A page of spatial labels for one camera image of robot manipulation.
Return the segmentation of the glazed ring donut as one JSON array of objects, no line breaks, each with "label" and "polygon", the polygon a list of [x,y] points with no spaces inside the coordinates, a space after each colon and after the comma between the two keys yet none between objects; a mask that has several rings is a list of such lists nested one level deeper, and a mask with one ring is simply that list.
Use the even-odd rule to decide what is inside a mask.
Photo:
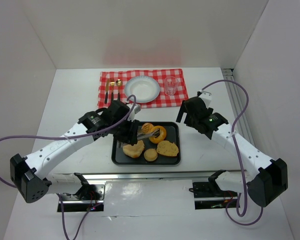
[{"label": "glazed ring donut", "polygon": [[156,125],[156,126],[151,128],[150,132],[152,133],[152,132],[155,132],[156,130],[159,130],[159,135],[158,136],[151,136],[149,138],[149,140],[154,144],[158,144],[158,143],[164,141],[166,136],[167,136],[167,131],[163,126]]}]

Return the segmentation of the speckled bread slice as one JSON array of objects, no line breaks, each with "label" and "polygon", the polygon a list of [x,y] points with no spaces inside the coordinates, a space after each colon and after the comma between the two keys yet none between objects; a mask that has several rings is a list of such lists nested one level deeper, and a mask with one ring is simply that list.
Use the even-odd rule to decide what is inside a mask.
[{"label": "speckled bread slice", "polygon": [[156,152],[166,157],[176,157],[179,154],[179,148],[174,142],[163,140],[157,144]]}]

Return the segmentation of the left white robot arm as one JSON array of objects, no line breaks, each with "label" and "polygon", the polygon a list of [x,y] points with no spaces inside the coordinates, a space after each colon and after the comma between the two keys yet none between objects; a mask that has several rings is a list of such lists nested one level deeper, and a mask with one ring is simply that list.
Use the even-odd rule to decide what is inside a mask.
[{"label": "left white robot arm", "polygon": [[113,135],[122,144],[159,136],[159,130],[139,132],[140,122],[134,119],[140,108],[119,100],[109,107],[89,111],[79,118],[60,140],[55,140],[27,156],[16,154],[10,159],[10,178],[26,203],[34,203],[46,194],[65,194],[79,200],[97,196],[96,187],[81,173],[52,174],[52,170],[81,148]]}]

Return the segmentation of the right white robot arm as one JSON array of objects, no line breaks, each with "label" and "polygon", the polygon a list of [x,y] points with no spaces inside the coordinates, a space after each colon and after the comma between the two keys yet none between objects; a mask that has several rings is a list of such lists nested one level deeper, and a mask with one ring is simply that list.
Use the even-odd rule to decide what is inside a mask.
[{"label": "right white robot arm", "polygon": [[214,188],[243,193],[260,207],[268,206],[288,188],[288,166],[284,160],[272,159],[262,153],[238,133],[219,113],[207,108],[200,97],[192,97],[181,104],[176,121],[184,123],[210,140],[218,143],[231,155],[241,157],[245,175],[219,170],[209,177]]}]

